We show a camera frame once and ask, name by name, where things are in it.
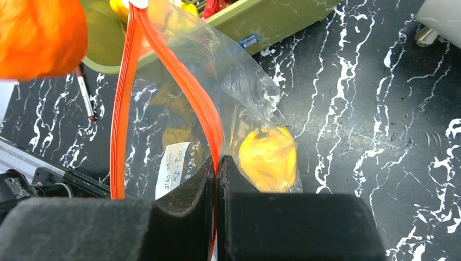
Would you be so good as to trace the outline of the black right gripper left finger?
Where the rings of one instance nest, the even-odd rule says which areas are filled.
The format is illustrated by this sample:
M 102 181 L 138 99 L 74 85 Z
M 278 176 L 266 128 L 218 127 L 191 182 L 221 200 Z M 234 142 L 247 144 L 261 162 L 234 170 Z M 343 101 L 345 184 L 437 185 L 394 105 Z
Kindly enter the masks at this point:
M 1 224 L 1 260 L 209 260 L 213 162 L 157 201 L 33 197 Z

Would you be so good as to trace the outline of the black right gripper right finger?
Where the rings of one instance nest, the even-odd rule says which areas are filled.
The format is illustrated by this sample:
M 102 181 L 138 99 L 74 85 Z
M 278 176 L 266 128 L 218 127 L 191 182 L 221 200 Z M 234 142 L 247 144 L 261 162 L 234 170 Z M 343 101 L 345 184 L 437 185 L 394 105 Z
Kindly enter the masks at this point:
M 218 260 L 386 260 L 373 214 L 354 195 L 259 192 L 225 156 L 217 206 Z

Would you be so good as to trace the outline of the yellow toy bell pepper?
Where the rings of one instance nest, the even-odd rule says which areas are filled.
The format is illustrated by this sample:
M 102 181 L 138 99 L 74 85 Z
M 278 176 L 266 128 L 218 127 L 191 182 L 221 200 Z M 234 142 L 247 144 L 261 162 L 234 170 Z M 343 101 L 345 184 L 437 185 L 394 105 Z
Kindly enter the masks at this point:
M 297 175 L 296 144 L 284 127 L 248 134 L 239 148 L 239 164 L 261 192 L 288 192 Z

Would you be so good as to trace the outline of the clear zip bag orange zipper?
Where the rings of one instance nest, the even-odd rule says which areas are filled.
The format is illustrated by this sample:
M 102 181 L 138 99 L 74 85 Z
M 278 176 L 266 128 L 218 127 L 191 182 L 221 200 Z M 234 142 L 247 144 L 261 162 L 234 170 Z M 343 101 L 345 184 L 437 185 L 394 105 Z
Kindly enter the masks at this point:
M 274 115 L 279 93 L 237 42 L 201 18 L 170 1 L 129 1 L 111 123 L 111 197 L 158 200 L 208 159 L 216 172 L 225 156 L 249 181 L 239 148 L 254 130 L 286 128 Z

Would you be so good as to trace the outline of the orange toy fruit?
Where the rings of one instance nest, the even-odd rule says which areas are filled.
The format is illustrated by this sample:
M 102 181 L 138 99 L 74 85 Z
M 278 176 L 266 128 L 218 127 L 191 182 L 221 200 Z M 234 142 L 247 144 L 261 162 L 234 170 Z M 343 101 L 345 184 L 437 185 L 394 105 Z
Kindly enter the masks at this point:
M 80 1 L 1 1 L 1 79 L 72 72 L 88 51 Z

